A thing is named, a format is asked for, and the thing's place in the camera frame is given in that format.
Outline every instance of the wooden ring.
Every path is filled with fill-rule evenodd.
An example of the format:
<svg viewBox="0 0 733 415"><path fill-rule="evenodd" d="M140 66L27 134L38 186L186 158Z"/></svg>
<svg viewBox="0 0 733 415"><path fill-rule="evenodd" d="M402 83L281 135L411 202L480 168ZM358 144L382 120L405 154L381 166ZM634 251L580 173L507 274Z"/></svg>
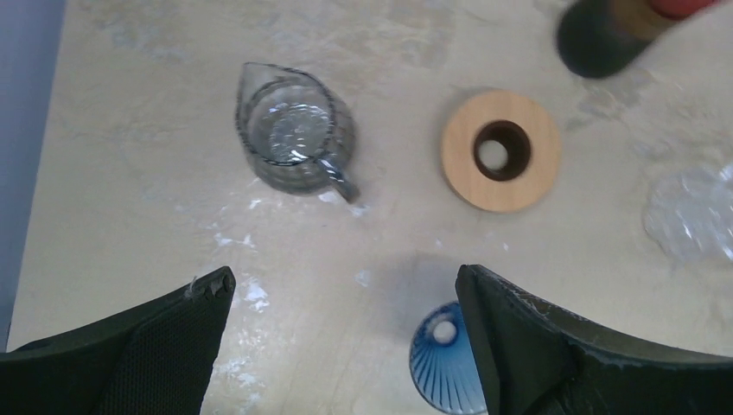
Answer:
<svg viewBox="0 0 733 415"><path fill-rule="evenodd" d="M500 169L483 165L481 145L496 141L507 150ZM473 97L443 131L443 172L468 203L490 212L516 212L541 199L558 175L562 144L550 114L509 91Z"/></svg>

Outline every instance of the gray wall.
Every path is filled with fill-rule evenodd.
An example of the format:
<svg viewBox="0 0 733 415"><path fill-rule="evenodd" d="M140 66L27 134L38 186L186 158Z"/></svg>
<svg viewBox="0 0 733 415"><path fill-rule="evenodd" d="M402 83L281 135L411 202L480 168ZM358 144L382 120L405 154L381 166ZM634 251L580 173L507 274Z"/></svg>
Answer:
<svg viewBox="0 0 733 415"><path fill-rule="evenodd" d="M0 0L0 352L8 343L64 0Z"/></svg>

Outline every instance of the plastic bag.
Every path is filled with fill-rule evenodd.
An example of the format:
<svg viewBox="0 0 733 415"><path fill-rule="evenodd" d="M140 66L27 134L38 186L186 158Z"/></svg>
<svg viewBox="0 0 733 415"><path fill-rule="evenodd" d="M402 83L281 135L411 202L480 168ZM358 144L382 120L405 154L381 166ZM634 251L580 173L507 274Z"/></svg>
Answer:
<svg viewBox="0 0 733 415"><path fill-rule="evenodd" d="M644 215L647 234L680 263L733 262L733 163L696 167L661 179Z"/></svg>

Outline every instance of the red cap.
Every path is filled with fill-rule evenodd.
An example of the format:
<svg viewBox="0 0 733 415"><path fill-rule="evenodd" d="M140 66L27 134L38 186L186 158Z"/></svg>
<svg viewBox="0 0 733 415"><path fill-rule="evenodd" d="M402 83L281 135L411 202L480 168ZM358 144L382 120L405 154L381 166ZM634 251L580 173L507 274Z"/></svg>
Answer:
<svg viewBox="0 0 733 415"><path fill-rule="evenodd" d="M718 0L648 0L657 13L664 17L682 20L692 16L695 12L704 9Z"/></svg>

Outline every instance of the glass pitcher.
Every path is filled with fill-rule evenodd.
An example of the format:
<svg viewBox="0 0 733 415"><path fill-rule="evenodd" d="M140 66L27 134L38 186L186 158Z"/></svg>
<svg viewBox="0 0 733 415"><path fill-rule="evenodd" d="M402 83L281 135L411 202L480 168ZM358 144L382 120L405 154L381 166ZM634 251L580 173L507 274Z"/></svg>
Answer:
<svg viewBox="0 0 733 415"><path fill-rule="evenodd" d="M344 171L354 152L354 121L346 104L316 77L246 63L235 122L247 161L271 187L312 195L331 186L348 203L358 197Z"/></svg>

